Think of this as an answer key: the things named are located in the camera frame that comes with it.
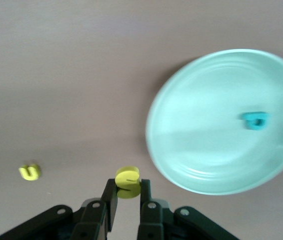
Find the teal foam letter p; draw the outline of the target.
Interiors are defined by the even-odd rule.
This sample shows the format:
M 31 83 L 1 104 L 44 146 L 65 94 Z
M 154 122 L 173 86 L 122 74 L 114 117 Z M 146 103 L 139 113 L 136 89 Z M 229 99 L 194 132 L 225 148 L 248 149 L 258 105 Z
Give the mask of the teal foam letter p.
M 267 112 L 246 112 L 241 115 L 245 126 L 249 130 L 263 130 L 269 122 L 270 115 Z

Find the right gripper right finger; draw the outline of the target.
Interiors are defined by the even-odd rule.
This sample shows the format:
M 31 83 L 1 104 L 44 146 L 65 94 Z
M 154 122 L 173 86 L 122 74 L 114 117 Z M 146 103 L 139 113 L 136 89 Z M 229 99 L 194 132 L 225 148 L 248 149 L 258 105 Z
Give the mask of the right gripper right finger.
M 172 212 L 167 201 L 152 198 L 150 180 L 143 179 L 140 186 L 137 240 L 239 240 L 190 206 Z

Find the brown table cover sheet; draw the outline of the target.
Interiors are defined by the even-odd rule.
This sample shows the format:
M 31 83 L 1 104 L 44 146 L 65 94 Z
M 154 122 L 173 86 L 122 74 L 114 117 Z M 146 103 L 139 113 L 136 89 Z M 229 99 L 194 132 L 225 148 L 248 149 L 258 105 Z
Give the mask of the brown table cover sheet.
M 283 58 L 283 0 L 0 0 L 0 235 L 56 205 L 77 210 L 136 166 L 172 210 L 191 206 L 240 240 L 283 240 L 283 172 L 201 195 L 166 180 L 145 145 L 164 82 L 241 48 Z M 35 181 L 19 172 L 31 164 Z

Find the yellow foam letter u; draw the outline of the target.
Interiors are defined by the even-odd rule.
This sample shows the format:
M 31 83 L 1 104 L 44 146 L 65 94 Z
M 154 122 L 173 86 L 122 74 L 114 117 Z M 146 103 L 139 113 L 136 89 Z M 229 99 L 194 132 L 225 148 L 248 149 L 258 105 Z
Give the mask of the yellow foam letter u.
M 20 166 L 18 171 L 21 177 L 26 181 L 36 181 L 42 175 L 40 166 L 37 164 Z

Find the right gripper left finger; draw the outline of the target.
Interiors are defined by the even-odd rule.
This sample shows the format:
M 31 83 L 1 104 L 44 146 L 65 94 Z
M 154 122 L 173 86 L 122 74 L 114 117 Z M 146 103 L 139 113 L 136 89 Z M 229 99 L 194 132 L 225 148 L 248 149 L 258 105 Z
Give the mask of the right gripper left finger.
M 117 186 L 106 183 L 100 198 L 83 202 L 77 211 L 55 205 L 0 235 L 0 240 L 107 240 L 117 209 Z

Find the light green plate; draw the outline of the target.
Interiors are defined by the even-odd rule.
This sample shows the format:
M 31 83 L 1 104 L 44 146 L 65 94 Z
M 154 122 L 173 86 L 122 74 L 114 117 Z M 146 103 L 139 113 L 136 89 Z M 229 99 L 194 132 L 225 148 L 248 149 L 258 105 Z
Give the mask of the light green plate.
M 250 130 L 241 116 L 269 113 Z M 162 86 L 149 109 L 146 144 L 170 182 L 204 195 L 256 188 L 283 171 L 283 58 L 255 49 L 202 56 Z

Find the yellow foam letter s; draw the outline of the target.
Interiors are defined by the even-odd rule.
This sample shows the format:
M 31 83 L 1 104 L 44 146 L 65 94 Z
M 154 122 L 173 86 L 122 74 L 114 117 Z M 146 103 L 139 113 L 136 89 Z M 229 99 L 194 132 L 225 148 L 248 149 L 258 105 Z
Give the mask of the yellow foam letter s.
M 141 193 L 140 171 L 135 166 L 125 166 L 117 170 L 115 184 L 118 187 L 117 197 L 132 199 Z

